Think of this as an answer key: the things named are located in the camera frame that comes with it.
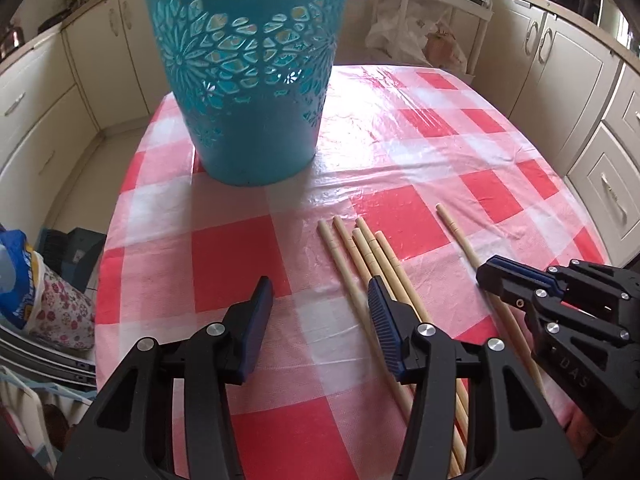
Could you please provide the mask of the wooden chopstick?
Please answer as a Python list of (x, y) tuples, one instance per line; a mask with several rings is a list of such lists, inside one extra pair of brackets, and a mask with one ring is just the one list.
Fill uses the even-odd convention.
[(369, 348), (375, 359), (376, 367), (385, 380), (386, 386), (388, 390), (390, 390), (390, 394), (393, 396), (402, 418), (405, 422), (408, 422), (412, 408), (413, 394), (407, 387), (399, 385), (386, 367), (380, 345), (378, 344), (378, 337), (376, 336), (375, 329), (370, 318), (366, 296), (367, 287), (363, 287), (358, 272), (352, 263), (352, 260), (350, 260), (340, 234), (337, 233), (334, 226), (329, 226), (326, 220), (319, 220), (318, 232), (323, 240), (324, 246), (326, 246), (326, 249), (334, 262), (334, 266), (337, 268), (338, 274), (340, 274), (342, 283), (347, 290), (352, 310), (366, 334)]
[[(382, 251), (381, 246), (378, 244), (378, 241), (374, 236), (375, 233), (371, 231), (371, 229), (367, 225), (367, 222), (365, 222), (361, 217), (359, 217), (356, 220), (356, 226), (363, 232), (369, 245), (373, 249), (375, 257), (378, 259), (378, 263), (382, 266), (383, 272), (386, 275), (386, 280), (390, 283), (390, 286), (393, 287), (394, 294), (396, 296), (395, 300), (400, 301), (403, 304), (408, 304), (410, 307), (413, 308), (413, 311), (416, 314), (416, 316), (418, 316), (418, 312), (416, 312), (416, 308), (413, 307), (413, 305), (411, 304), (410, 299), (408, 295), (405, 293), (404, 289), (402, 288), (401, 282), (398, 280), (398, 277), (395, 274), (394, 269), (392, 268), (386, 255)], [(456, 384), (456, 421), (454, 423), (458, 426), (459, 434), (465, 448), (465, 457), (466, 457), (466, 437), (468, 436), (468, 429), (469, 429), (469, 413), (465, 413), (465, 410), (464, 408), (462, 408), (462, 405), (458, 399), (457, 384)], [(465, 458), (463, 459), (463, 465), (461, 466), (461, 470), (464, 466), (464, 462), (465, 462)]]
[[(381, 246), (382, 251), (386, 255), (390, 265), (395, 271), (395, 274), (398, 277), (398, 280), (401, 282), (401, 286), (404, 289), (405, 293), (408, 295), (411, 304), (416, 308), (416, 312), (418, 312), (418, 317), (422, 322), (431, 323), (433, 319), (431, 315), (427, 312), (426, 307), (416, 292), (416, 288), (413, 286), (411, 281), (409, 280), (408, 274), (405, 269), (402, 267), (400, 260), (397, 258), (392, 246), (382, 231), (376, 231), (374, 234), (378, 244)], [(465, 413), (469, 413), (469, 395), (466, 391), (465, 385), (461, 379), (457, 380), (457, 396), (464, 408)]]
[[(464, 232), (458, 227), (454, 218), (451, 217), (451, 214), (443, 204), (438, 203), (435, 208), (440, 220), (442, 220), (442, 223), (454, 237), (462, 249), (462, 252), (464, 252), (470, 266), (472, 266), (474, 271), (477, 271), (480, 268), (480, 257), (466, 239)], [(544, 381), (542, 380), (540, 370), (530, 355), (527, 340), (521, 330), (521, 327), (518, 325), (518, 321), (514, 318), (511, 308), (498, 296), (491, 294), (490, 292), (486, 292), (485, 296), (488, 298), (492, 312), (497, 315), (500, 327), (502, 328), (503, 337), (510, 342), (515, 353), (518, 355), (528, 371), (529, 376), (533, 379), (540, 392), (544, 393)]]
[(340, 234), (342, 242), (349, 254), (350, 260), (352, 260), (352, 263), (354, 264), (358, 272), (363, 287), (367, 287), (371, 279), (371, 273), (369, 271), (369, 268), (367, 267), (367, 263), (362, 258), (362, 255), (360, 254), (355, 241), (352, 239), (352, 234), (347, 231), (345, 223), (341, 217), (334, 217), (333, 225), (337, 230), (337, 233)]
[[(386, 280), (386, 275), (383, 272), (383, 268), (378, 263), (378, 259), (375, 257), (373, 249), (369, 245), (363, 232), (359, 228), (353, 229), (352, 238), (354, 239), (354, 242), (360, 251), (361, 257), (363, 258), (364, 262), (367, 263), (370, 274), (372, 276), (379, 276), (380, 278), (382, 278), (383, 284), (386, 287), (387, 291), (390, 293), (390, 296), (395, 299), (396, 296), (394, 294), (393, 287), (390, 286), (390, 283)], [(452, 459), (450, 468), (450, 474), (452, 476), (457, 476), (458, 474), (462, 473), (461, 466), (463, 465), (464, 458), (465, 448), (463, 445), (463, 441), (460, 437), (458, 426), (454, 425), (454, 440), (452, 441)]]

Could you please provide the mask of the floral container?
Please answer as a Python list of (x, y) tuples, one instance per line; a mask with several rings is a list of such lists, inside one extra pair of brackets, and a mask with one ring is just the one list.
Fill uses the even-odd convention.
[(88, 351), (94, 347), (96, 307), (88, 296), (45, 264), (36, 293), (25, 325), (29, 336), (63, 349)]

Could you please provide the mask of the red white checkered tablecloth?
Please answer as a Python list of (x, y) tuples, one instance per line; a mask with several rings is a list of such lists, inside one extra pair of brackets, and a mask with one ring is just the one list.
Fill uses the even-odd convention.
[(250, 479), (388, 479), (406, 431), (344, 276), (362, 220), (385, 236), (435, 325), (481, 344), (496, 323), (444, 206), (477, 255), (543, 269), (608, 261), (584, 206), (517, 128), (437, 70), (337, 66), (317, 153), (261, 188), (204, 171), (173, 96), (157, 107), (120, 189), (96, 305), (105, 382), (140, 338), (186, 339), (247, 299), (274, 304), (254, 372), (228, 391)]

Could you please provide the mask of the teal perforated plastic basket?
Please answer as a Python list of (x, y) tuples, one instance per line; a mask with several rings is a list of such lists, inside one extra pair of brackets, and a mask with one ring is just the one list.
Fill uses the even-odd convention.
[(170, 88), (214, 179), (262, 186), (316, 154), (345, 0), (145, 0)]

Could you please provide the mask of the white plastic bag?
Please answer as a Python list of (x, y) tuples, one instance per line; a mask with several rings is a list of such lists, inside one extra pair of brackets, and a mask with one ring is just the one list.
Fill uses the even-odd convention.
[(395, 62), (427, 65), (424, 50), (433, 25), (420, 16), (407, 15), (401, 21), (398, 13), (383, 14), (370, 28), (364, 44), (385, 52)]

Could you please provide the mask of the cream kitchen cabinets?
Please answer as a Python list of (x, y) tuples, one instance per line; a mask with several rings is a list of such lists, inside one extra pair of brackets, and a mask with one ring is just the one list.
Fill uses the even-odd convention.
[[(611, 260), (639, 253), (639, 66), (536, 0), (491, 0), (473, 89), (570, 180)], [(37, 234), (100, 132), (173, 94), (145, 0), (101, 0), (1, 71), (2, 221)]]

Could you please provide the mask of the blue plastic bag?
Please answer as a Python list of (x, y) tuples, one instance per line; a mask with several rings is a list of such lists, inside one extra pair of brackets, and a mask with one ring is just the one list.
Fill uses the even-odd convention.
[(1, 232), (1, 315), (22, 330), (38, 301), (41, 258), (20, 230)]

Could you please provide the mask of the dark blue floor box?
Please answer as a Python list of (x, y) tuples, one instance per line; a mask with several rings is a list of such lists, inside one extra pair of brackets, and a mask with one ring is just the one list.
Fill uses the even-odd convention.
[(68, 233), (42, 228), (36, 251), (52, 271), (84, 292), (105, 242), (105, 234), (83, 228), (75, 228)]

